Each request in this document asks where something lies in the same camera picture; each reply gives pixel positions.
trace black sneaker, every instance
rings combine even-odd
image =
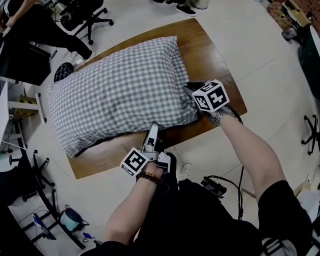
[[[180,12],[180,13],[183,13],[183,14],[188,15],[188,16],[191,16],[191,17],[194,17],[194,16],[197,15],[197,13],[196,13],[194,10],[192,10],[192,9],[190,8],[190,6],[187,5],[187,4],[185,4],[185,5],[183,5],[183,6],[179,6],[179,4],[178,4],[178,5],[176,6],[176,10],[177,10],[178,12]]]
[[[154,2],[156,2],[157,4],[163,4],[165,2],[165,0],[153,0]]]

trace chair base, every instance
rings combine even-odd
[[[77,36],[82,30],[84,30],[86,27],[88,27],[88,39],[89,39],[89,45],[93,45],[94,41],[91,39],[91,32],[92,32],[92,26],[95,23],[102,23],[102,22],[109,22],[110,26],[113,26],[115,23],[112,19],[109,18],[99,18],[99,15],[102,13],[107,13],[107,8],[103,8],[96,14],[92,14],[91,17],[89,17],[86,22],[79,28],[79,30],[74,34],[74,36]]]
[[[314,118],[314,125],[312,125],[310,119],[306,115],[303,117],[310,126],[311,136],[307,140],[301,140],[302,145],[307,145],[312,140],[311,151],[308,151],[309,156],[314,152],[316,141],[318,142],[318,148],[320,151],[320,132],[317,132],[318,118],[315,114],[312,115],[312,117]]]

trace black t-shirt sleeve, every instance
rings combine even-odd
[[[129,247],[121,242],[104,242],[98,252],[98,256],[128,255]]]
[[[286,180],[271,185],[258,202],[259,232],[263,238],[289,240],[298,255],[306,255],[312,223]]]

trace white tile floor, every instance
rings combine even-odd
[[[145,31],[189,18],[176,12],[173,5],[161,7],[150,0],[105,0],[104,6],[109,13],[102,16],[114,19],[115,24],[112,27],[107,23],[95,26],[92,49],[97,54]],[[309,134],[303,116],[311,117],[318,111],[299,64],[297,44],[290,44],[282,38],[280,27],[255,0],[211,0],[207,10],[197,10],[196,18],[221,53],[238,85],[248,110],[242,117],[245,125],[273,147],[287,180],[295,188],[305,181],[308,173],[313,176],[319,163],[317,149],[312,156],[308,156],[308,147],[300,143]],[[80,37],[87,44],[85,34],[81,33]],[[68,57],[65,49],[59,49],[51,61],[52,73],[41,87],[30,89],[29,92],[41,92],[48,123],[41,125],[34,117],[32,122],[25,124],[24,133],[28,148],[38,149],[42,156],[51,160],[46,173],[56,183],[60,209],[69,204],[90,223],[86,231],[103,240],[108,217],[135,182],[119,167],[75,179],[56,139],[47,106],[47,86],[53,81],[54,71]],[[220,128],[170,150],[180,157],[180,165],[183,162],[192,164],[192,180],[196,182],[200,182],[205,175],[225,175],[228,179],[239,181],[241,166]],[[228,188],[222,203],[235,217],[238,214],[236,191],[229,184],[222,184]],[[246,173],[243,187],[252,190]],[[17,200],[10,209],[16,219],[21,220],[41,205],[39,198],[33,197],[28,203]],[[256,201],[244,195],[243,218],[256,226],[259,224],[257,210]],[[31,218],[27,218],[21,224],[30,221]],[[59,227],[52,232],[57,241],[41,239],[37,243],[43,254],[62,256],[80,252]],[[35,230],[31,229],[28,235],[34,236]]]

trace chair leg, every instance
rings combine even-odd
[[[47,180],[47,178],[42,174],[40,174],[39,177],[41,180],[43,180],[45,183],[47,183],[51,187],[54,187],[56,185],[54,182],[49,182],[49,180]]]
[[[38,171],[41,172],[42,169],[45,167],[45,165],[49,162],[48,160],[45,160],[43,164],[41,164],[41,166],[38,168]]]
[[[102,14],[102,13],[105,13],[105,14],[106,14],[107,12],[108,12],[107,9],[104,8],[104,9],[98,11],[96,14],[94,14],[93,17],[92,17],[92,19],[94,20],[94,19],[96,19],[100,14]]]
[[[95,21],[93,21],[93,23],[100,23],[100,22],[113,22],[113,20],[109,18],[96,18]]]
[[[88,22],[84,23],[79,30],[74,34],[74,36],[77,36],[82,30],[84,30],[89,25]]]
[[[88,39],[89,39],[89,45],[92,45],[93,41],[91,40],[91,31],[92,31],[92,23],[88,25]]]
[[[317,116],[315,114],[313,115],[313,118],[314,118],[314,127],[313,127],[312,131],[316,133],[317,132],[317,121],[318,120],[317,120]]]
[[[301,144],[307,145],[313,138],[314,138],[314,135],[312,134],[306,141],[301,140]]]
[[[37,173],[36,178],[39,182],[40,188],[42,188],[44,190],[46,188],[46,186],[42,183],[41,175],[42,175],[41,173]]]
[[[33,153],[34,153],[34,154],[32,154],[33,155],[33,164],[34,164],[35,169],[38,169],[38,162],[37,162],[36,155],[35,155],[38,153],[38,151],[35,150]]]
[[[311,151],[308,151],[308,155],[309,155],[309,156],[314,152],[316,139],[317,139],[316,137],[313,137],[313,139],[312,139],[312,147],[311,147]]]
[[[310,126],[310,129],[312,130],[312,132],[314,131],[314,126],[312,125],[312,123],[310,122],[310,119],[305,115],[304,116],[304,120],[306,120]]]

